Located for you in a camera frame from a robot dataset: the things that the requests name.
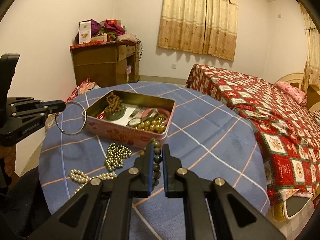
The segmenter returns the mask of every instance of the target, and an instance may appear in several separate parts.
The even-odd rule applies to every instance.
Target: plaid tablecloth
[[[75,100],[84,107],[112,89],[134,91],[176,100],[167,143],[173,156],[199,177],[223,177],[256,209],[266,214],[269,199],[263,161],[251,125],[219,101],[197,91],[175,85],[138,82],[92,90]],[[81,108],[68,106],[58,118],[66,132],[81,127]],[[56,126],[45,138],[39,162],[39,176],[51,213],[56,212],[78,187],[68,178],[71,169],[98,175],[104,168],[111,141],[83,131],[63,135]],[[139,149],[124,160],[124,169],[133,166]],[[134,199],[130,239],[185,239],[182,199],[166,199],[163,180],[148,199]]]
[[[187,86],[250,121],[272,205],[292,195],[313,196],[320,182],[320,127],[305,107],[263,79],[207,65],[193,66]]]

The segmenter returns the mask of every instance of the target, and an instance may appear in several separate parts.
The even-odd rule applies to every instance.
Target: wall
[[[187,79],[194,63],[258,75],[268,49],[269,6],[266,0],[239,0],[236,55],[233,63],[212,56],[196,55],[157,47],[163,0],[116,0],[114,18],[121,19],[127,30],[144,47],[140,75]]]
[[[308,42],[300,5],[296,0],[271,2],[270,47],[263,78],[274,83],[287,74],[303,73],[307,55]]]
[[[83,20],[111,18],[114,0],[16,0],[0,23],[0,55],[19,53],[10,97],[65,100],[76,86],[69,46]],[[44,139],[18,144],[16,173]]]

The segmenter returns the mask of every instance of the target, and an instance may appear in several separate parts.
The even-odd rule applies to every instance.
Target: pearl necklace
[[[123,159],[127,159],[132,154],[132,151],[127,146],[116,145],[111,143],[108,147],[108,155],[105,159],[106,168],[109,171],[114,171],[116,168],[123,167]],[[81,183],[82,185],[74,192],[73,196],[79,192],[88,182],[94,178],[99,178],[101,180],[114,179],[117,177],[114,173],[103,173],[94,177],[87,176],[84,172],[80,170],[71,170],[69,177],[76,183]]]

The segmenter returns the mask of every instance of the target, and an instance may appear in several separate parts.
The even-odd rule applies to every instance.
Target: round table
[[[176,100],[176,109],[166,143],[183,167],[199,177],[223,177],[262,214],[269,201],[259,147],[248,121],[221,102],[197,91],[172,84],[138,82],[91,90],[75,101],[85,108],[110,90],[124,90]],[[75,132],[83,124],[82,108],[67,106],[58,117],[66,132]],[[62,134],[52,127],[44,140],[39,159],[39,177],[50,212],[55,213],[78,188],[68,174],[78,169],[90,176],[106,173],[104,159],[112,141],[84,130],[76,136]],[[130,147],[132,156],[124,160],[119,174],[133,166],[140,149]],[[185,239],[181,199],[166,199],[162,176],[148,199],[134,199],[130,239]]]

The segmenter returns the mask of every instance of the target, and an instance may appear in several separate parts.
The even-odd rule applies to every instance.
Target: beige curtain
[[[158,47],[233,61],[237,0],[164,0]]]
[[[308,57],[302,80],[302,90],[306,93],[309,85],[320,88],[320,35],[307,10],[300,4],[308,39]]]

